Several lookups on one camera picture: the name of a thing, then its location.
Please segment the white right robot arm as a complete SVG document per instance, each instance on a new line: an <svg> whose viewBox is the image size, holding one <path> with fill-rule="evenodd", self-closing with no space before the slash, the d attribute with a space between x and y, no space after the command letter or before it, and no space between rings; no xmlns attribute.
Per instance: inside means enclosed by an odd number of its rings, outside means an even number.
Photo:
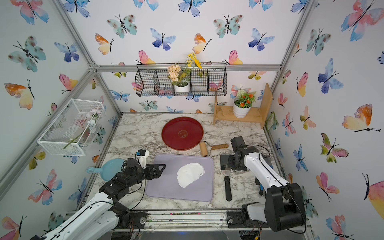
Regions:
<svg viewBox="0 0 384 240"><path fill-rule="evenodd" d="M246 214L253 221L267 223L274 232L291 231L307 222L303 191L296 183L289 183L269 165L266 156L256 146L246 145L242 137L231 139L234 151L228 160L232 170L248 170L255 176L255 183L263 187L265 204L248 204Z"/></svg>

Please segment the white dough piece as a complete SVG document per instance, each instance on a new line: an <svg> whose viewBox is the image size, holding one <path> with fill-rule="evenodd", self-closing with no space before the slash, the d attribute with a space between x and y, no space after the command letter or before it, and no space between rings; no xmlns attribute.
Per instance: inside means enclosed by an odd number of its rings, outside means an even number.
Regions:
<svg viewBox="0 0 384 240"><path fill-rule="evenodd" d="M177 172L178 184L180 187L186 188L204 174L204 167L198 163L184 165Z"/></svg>

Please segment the lavender silicone mat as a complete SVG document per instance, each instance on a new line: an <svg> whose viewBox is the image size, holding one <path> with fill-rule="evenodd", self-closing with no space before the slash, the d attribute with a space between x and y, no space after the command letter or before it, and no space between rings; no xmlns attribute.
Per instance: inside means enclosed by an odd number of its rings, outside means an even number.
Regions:
<svg viewBox="0 0 384 240"><path fill-rule="evenodd" d="M210 202L214 192L214 160L209 157L158 154L155 164L166 164L166 168L158 179L149 180L146 195L154 198ZM177 172L187 164L198 163L205 169L205 174L186 188L178 184Z"/></svg>

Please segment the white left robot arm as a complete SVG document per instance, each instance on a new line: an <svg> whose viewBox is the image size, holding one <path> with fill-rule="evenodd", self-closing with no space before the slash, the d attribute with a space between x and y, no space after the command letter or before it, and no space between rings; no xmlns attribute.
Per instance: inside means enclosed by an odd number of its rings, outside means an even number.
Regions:
<svg viewBox="0 0 384 240"><path fill-rule="evenodd" d="M97 240L117 226L128 226L132 220L130 209L119 201L129 189L146 180L158 179L165 164L146 165L136 159L123 162L121 171L106 182L95 196L60 226L33 240Z"/></svg>

